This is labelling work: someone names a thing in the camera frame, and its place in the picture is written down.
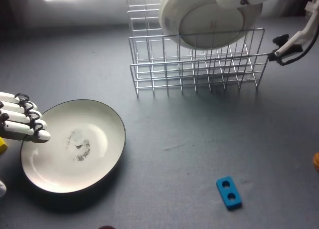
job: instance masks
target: wire basket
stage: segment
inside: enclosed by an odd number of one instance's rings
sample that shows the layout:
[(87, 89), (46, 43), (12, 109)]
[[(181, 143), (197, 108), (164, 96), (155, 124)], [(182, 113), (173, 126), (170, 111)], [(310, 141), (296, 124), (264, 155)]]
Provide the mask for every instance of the wire basket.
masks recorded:
[(264, 37), (263, 28), (244, 30), (245, 36), (237, 42), (218, 49), (187, 49), (181, 46), (184, 37), (197, 38), (209, 35), (214, 38), (225, 33), (188, 34), (165, 36), (159, 24), (161, 0), (127, 0), (129, 38), (133, 64), (130, 65), (136, 95), (142, 89), (186, 87), (197, 92), (203, 86), (212, 90), (220, 86), (224, 90), (229, 84), (241, 88), (242, 83), (253, 82), (258, 88), (268, 62), (268, 54), (259, 50)]

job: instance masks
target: blue block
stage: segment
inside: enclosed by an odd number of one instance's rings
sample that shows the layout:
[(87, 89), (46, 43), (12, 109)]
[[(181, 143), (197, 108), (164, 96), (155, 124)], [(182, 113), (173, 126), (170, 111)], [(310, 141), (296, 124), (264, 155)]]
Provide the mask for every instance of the blue block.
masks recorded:
[(242, 206), (241, 197), (231, 177), (218, 179), (216, 185), (228, 210)]

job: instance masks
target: yellow object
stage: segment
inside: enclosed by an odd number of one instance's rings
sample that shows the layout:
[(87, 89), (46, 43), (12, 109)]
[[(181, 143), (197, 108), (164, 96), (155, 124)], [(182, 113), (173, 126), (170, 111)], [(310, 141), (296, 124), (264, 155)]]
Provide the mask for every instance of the yellow object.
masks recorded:
[(314, 156), (314, 166), (319, 171), (319, 153), (316, 153)]
[(0, 137), (0, 155), (7, 150), (8, 146), (5, 144), (4, 140)]

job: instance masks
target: white plate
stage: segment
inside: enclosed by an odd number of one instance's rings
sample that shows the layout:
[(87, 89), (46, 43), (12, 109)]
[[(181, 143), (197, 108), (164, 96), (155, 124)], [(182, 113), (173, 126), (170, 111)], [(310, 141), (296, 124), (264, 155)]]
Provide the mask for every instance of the white plate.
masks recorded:
[(24, 142), (23, 170), (39, 188), (53, 193), (85, 189), (105, 177), (119, 160), (126, 133), (119, 115), (93, 100), (59, 104), (43, 114), (51, 140)]
[[(216, 0), (162, 0), (159, 9), (159, 22), (164, 35), (184, 35), (193, 33), (217, 33), (201, 36), (182, 36), (180, 44), (194, 49), (221, 48), (244, 37), (259, 18), (262, 4), (249, 5), (236, 9), (220, 8)], [(177, 44), (179, 37), (171, 37)]]

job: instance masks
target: table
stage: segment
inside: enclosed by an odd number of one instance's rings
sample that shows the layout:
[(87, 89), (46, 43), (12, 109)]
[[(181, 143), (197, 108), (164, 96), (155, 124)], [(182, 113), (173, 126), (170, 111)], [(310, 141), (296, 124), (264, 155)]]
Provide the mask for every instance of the table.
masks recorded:
[[(264, 19), (261, 53), (292, 36), (302, 18)], [(19, 142), (0, 156), (8, 192), (1, 229), (300, 229), (318, 228), (319, 43), (285, 67), (270, 62), (253, 84), (225, 95), (200, 89), (140, 93), (132, 83), (124, 26), (42, 29), (2, 35), (0, 91), (30, 95), (39, 109), (94, 99), (124, 121), (120, 164), (88, 204), (52, 207), (23, 177)], [(232, 176), (243, 208), (229, 212), (216, 180)]]

